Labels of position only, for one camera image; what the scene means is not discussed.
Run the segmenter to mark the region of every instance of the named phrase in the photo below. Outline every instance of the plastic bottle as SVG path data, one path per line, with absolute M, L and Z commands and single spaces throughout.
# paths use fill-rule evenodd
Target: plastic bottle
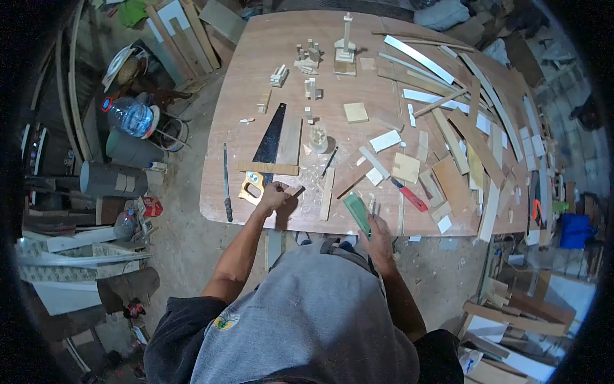
M 119 98 L 109 108 L 109 125 L 134 137 L 143 137 L 151 127 L 154 113 L 132 97 Z
M 117 216 L 115 225 L 113 226 L 113 233 L 120 241 L 128 241 L 132 239 L 134 232 L 136 231 L 137 219 L 134 215 L 134 210 L 129 209 L 120 213 Z

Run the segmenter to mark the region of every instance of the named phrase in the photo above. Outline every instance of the red box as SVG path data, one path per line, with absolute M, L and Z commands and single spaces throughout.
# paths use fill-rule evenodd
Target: red box
M 155 217 L 162 213 L 162 203 L 155 197 L 141 196 L 138 201 L 139 213 L 143 217 Z

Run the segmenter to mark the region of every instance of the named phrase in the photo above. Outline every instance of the green cloth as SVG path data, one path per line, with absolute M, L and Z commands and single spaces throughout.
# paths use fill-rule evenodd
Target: green cloth
M 117 15 L 119 20 L 125 26 L 134 28 L 139 21 L 147 17 L 147 12 L 145 12 L 146 6 L 147 4 L 139 0 L 126 0 L 118 4 Z

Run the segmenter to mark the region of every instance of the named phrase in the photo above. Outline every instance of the hand saw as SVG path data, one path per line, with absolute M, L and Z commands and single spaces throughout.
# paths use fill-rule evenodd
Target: hand saw
M 277 160 L 277 151 L 279 149 L 279 138 L 281 137 L 281 128 L 284 124 L 284 117 L 286 116 L 286 104 L 280 103 L 275 111 L 275 115 L 271 119 L 265 135 L 262 137 L 260 145 L 256 150 L 253 162 L 258 163 L 275 163 Z M 260 203 L 262 194 L 265 191 L 265 185 L 273 182 L 272 173 L 258 173 L 247 172 L 245 180 L 241 184 L 241 191 L 239 192 L 239 198 L 249 201 L 254 205 Z M 252 185 L 260 191 L 260 196 L 256 197 L 247 188 Z

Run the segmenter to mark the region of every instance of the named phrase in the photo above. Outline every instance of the wooden table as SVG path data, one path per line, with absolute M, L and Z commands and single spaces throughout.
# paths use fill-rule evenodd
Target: wooden table
M 280 180 L 291 186 L 302 184 L 305 191 L 298 198 L 296 210 L 290 214 L 288 220 L 277 220 L 273 214 L 266 220 L 265 227 L 300 230 L 307 232 L 323 233 L 357 233 L 358 225 L 354 222 L 349 211 L 343 204 L 343 198 L 333 198 L 330 207 L 328 221 L 319 220 L 320 202 L 322 191 L 316 186 L 324 185 L 319 180 L 324 165 L 330 157 L 330 153 L 324 155 L 306 155 L 302 143 L 308 143 L 310 126 L 306 123 L 304 109 L 310 106 L 313 116 L 320 118 L 319 123 L 324 125 L 327 133 L 332 136 L 339 150 L 333 159 L 331 167 L 336 168 L 336 180 L 339 180 L 348 172 L 346 161 L 355 153 L 360 146 L 372 150 L 368 140 L 379 136 L 387 129 L 374 121 L 348 124 L 343 105 L 347 103 L 363 102 L 367 112 L 383 109 L 397 112 L 405 122 L 405 129 L 401 137 L 406 142 L 405 153 L 415 156 L 418 150 L 418 132 L 424 130 L 429 133 L 429 156 L 426 164 L 421 165 L 421 171 L 430 168 L 438 160 L 432 152 L 433 148 L 445 145 L 443 135 L 437 127 L 433 115 L 427 113 L 416 119 L 416 128 L 410 125 L 407 104 L 408 100 L 402 98 L 404 88 L 416 89 L 407 84 L 393 82 L 378 77 L 374 70 L 363 70 L 360 65 L 360 57 L 377 58 L 379 52 L 387 53 L 403 61 L 420 66 L 410 57 L 398 50 L 384 44 L 384 36 L 372 35 L 372 30 L 404 31 L 419 33 L 424 36 L 445 38 L 438 32 L 391 18 L 377 17 L 374 15 L 354 13 L 354 21 L 351 25 L 350 40 L 356 44 L 359 54 L 357 55 L 357 76 L 337 76 L 333 74 L 334 42 L 343 37 L 344 12 L 337 11 L 297 11 L 281 12 L 275 14 L 252 17 L 247 23 L 245 31 L 236 48 L 233 59 L 228 67 L 209 135 L 208 153 L 203 166 L 203 180 L 201 184 L 200 211 L 204 217 L 212 221 L 226 222 L 224 208 L 223 189 L 223 143 L 228 143 L 228 182 L 230 197 L 232 199 L 233 215 L 235 224 L 244 224 L 254 206 L 245 200 L 237 198 L 241 183 L 245 179 L 245 173 L 235 170 L 238 160 L 252 160 L 260 140 L 268 127 L 268 124 L 280 103 L 287 103 L 286 119 L 288 116 L 300 116 L 303 118 L 303 133 L 301 138 L 300 174 L 294 176 L 276 175 L 275 180 Z M 296 44 L 307 45 L 307 39 L 313 39 L 320 44 L 324 51 L 323 61 L 320 63 L 316 85 L 324 90 L 322 100 L 307 100 L 304 95 L 304 80 L 308 75 L 303 74 L 297 68 L 292 67 L 296 54 Z M 451 73 L 456 79 L 470 85 L 471 74 L 459 61 L 454 61 L 441 53 L 436 46 L 413 44 L 434 62 Z M 498 92 L 505 94 L 511 111 L 510 118 L 515 125 L 518 138 L 518 128 L 526 126 L 527 121 L 522 98 L 521 87 L 514 82 L 511 72 L 498 64 L 496 61 L 484 56 L 482 53 L 470 53 L 472 60 L 480 67 L 485 76 Z M 274 88 L 266 115 L 257 114 L 256 104 L 263 92 L 271 89 L 269 84 L 271 73 L 275 68 L 285 64 L 290 69 L 290 74 L 283 88 Z M 397 72 L 405 72 L 400 65 L 382 59 L 377 59 L 376 64 L 380 68 L 395 69 Z M 414 110 L 420 109 L 423 104 L 412 101 Z M 255 117 L 255 122 L 249 125 L 239 123 L 240 119 Z M 378 160 L 388 169 L 392 168 L 394 154 L 398 149 L 394 146 L 377 156 Z M 515 198 L 510 199 L 510 207 L 513 209 L 514 221 L 508 223 L 507 211 L 503 217 L 497 218 L 493 233 L 524 232 L 526 230 L 527 217 L 527 189 L 525 187 L 526 175 L 528 174 L 526 163 L 518 165 L 515 160 L 511 143 L 508 149 L 503 150 L 503 161 L 514 175 L 518 178 L 518 184 L 522 188 L 521 201 L 515 205 Z M 417 184 L 408 183 L 419 198 L 427 204 L 428 199 L 424 190 Z M 408 201 L 400 209 L 400 197 L 390 181 L 383 181 L 378 187 L 364 178 L 352 189 L 355 194 L 361 195 L 365 204 L 370 202 L 370 194 L 373 194 L 377 202 L 381 204 L 379 214 L 388 222 L 391 231 L 395 235 L 425 235 L 440 236 L 440 232 L 430 218 L 429 212 L 419 212 Z M 445 232 L 446 236 L 471 236 L 475 235 L 480 224 L 480 218 L 475 212 L 466 211 L 459 217 L 450 215 L 452 227 Z

